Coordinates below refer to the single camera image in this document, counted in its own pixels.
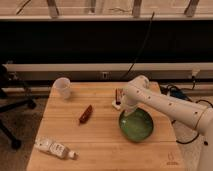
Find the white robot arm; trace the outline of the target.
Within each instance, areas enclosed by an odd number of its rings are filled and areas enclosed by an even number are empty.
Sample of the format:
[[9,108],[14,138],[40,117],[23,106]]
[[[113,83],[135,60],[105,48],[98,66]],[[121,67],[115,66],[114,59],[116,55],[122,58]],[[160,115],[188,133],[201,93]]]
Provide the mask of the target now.
[[143,103],[203,135],[197,171],[213,169],[213,108],[153,92],[148,78],[143,75],[126,83],[123,93],[121,106],[125,115],[130,115]]

